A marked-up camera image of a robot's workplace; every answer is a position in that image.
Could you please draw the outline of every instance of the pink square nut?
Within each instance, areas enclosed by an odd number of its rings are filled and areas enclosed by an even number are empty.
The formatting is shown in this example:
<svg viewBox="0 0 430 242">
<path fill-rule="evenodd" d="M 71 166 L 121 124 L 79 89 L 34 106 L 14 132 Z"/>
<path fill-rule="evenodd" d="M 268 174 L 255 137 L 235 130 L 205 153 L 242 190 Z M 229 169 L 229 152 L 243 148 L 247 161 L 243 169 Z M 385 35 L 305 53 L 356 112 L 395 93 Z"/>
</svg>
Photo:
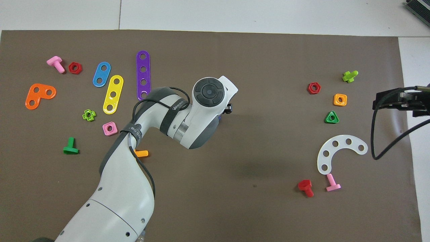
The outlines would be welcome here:
<svg viewBox="0 0 430 242">
<path fill-rule="evenodd" d="M 103 125 L 103 132 L 104 132 L 104 134 L 105 134 L 105 135 L 107 135 L 107 136 L 114 135 L 114 134 L 116 134 L 116 133 L 118 132 L 118 130 L 117 130 L 117 125 L 116 125 L 114 122 L 109 122 L 109 123 L 107 123 L 107 124 L 104 124 L 104 125 Z"/>
</svg>

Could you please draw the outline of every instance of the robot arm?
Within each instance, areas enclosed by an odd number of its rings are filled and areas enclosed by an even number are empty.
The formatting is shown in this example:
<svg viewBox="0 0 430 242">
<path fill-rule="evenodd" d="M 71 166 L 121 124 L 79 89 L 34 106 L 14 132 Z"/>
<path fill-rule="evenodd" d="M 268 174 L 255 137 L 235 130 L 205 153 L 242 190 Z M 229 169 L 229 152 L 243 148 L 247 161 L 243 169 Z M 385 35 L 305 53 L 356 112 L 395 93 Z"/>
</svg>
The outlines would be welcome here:
<svg viewBox="0 0 430 242">
<path fill-rule="evenodd" d="M 154 211 L 151 185 L 135 157 L 136 148 L 150 127 L 158 128 L 187 149 L 201 147 L 214 133 L 219 116 L 238 89 L 226 77 L 202 78 L 193 87 L 188 105 L 169 87 L 156 88 L 126 126 L 100 166 L 100 183 L 55 241 L 134 242 Z"/>
</svg>

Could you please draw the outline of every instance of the lime green nut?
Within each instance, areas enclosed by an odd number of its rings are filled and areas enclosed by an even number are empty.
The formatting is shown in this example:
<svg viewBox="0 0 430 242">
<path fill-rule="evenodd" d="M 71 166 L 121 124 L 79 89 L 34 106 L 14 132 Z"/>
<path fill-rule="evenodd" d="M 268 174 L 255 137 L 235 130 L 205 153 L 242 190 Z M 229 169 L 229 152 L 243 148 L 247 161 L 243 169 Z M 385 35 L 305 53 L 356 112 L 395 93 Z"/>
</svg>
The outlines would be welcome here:
<svg viewBox="0 0 430 242">
<path fill-rule="evenodd" d="M 352 73 L 347 71 L 344 73 L 344 77 L 342 77 L 342 79 L 344 81 L 347 81 L 348 83 L 351 83 L 354 81 L 354 77 L 356 77 L 358 75 L 358 71 L 353 71 Z"/>
<path fill-rule="evenodd" d="M 67 146 L 63 148 L 63 153 L 67 155 L 75 155 L 79 153 L 78 149 L 73 148 L 74 143 L 75 143 L 75 138 L 69 137 L 69 140 L 67 141 Z"/>
<path fill-rule="evenodd" d="M 326 124 L 337 124 L 339 122 L 339 118 L 338 118 L 336 112 L 335 111 L 329 112 L 329 114 L 327 114 L 327 117 L 324 120 L 324 122 Z"/>
<path fill-rule="evenodd" d="M 90 109 L 87 109 L 87 110 L 84 111 L 84 114 L 82 115 L 82 118 L 85 119 L 85 120 L 87 120 L 88 122 L 92 122 L 92 121 L 94 121 L 94 117 L 95 116 L 96 115 L 95 115 L 94 111 L 92 111 Z"/>
</svg>

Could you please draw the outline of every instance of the green bolt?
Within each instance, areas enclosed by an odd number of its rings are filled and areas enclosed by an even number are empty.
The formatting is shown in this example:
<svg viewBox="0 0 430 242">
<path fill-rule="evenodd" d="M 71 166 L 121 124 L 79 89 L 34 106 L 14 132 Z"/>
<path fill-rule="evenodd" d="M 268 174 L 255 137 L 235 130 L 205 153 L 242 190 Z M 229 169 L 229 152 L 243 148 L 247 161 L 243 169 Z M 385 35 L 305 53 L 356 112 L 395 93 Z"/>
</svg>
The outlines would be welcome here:
<svg viewBox="0 0 430 242">
<path fill-rule="evenodd" d="M 73 155 L 79 153 L 79 150 L 76 148 L 73 148 L 73 145 L 75 143 L 75 138 L 69 137 L 69 140 L 67 141 L 67 146 L 63 148 L 63 153 L 67 155 Z"/>
<path fill-rule="evenodd" d="M 352 73 L 347 71 L 344 73 L 344 77 L 342 77 L 342 79 L 344 81 L 347 81 L 348 83 L 351 83 L 354 81 L 354 77 L 356 77 L 358 75 L 358 71 L 353 71 Z"/>
</svg>

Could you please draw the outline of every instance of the pink bolt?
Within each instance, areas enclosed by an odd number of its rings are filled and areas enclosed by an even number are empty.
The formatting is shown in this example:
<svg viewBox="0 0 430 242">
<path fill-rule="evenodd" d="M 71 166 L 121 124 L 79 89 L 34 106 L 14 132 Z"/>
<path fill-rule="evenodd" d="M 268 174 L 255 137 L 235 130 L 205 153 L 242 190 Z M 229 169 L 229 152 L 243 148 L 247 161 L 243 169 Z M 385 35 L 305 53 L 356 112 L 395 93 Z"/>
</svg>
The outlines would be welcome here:
<svg viewBox="0 0 430 242">
<path fill-rule="evenodd" d="M 60 57 L 54 56 L 51 59 L 47 60 L 46 63 L 50 66 L 54 66 L 58 72 L 63 73 L 65 70 L 60 64 L 60 62 L 62 61 L 63 60 Z"/>
<path fill-rule="evenodd" d="M 341 186 L 339 184 L 336 184 L 335 180 L 333 179 L 333 175 L 331 173 L 327 174 L 327 178 L 330 182 L 330 186 L 327 187 L 327 192 L 339 189 Z"/>
</svg>

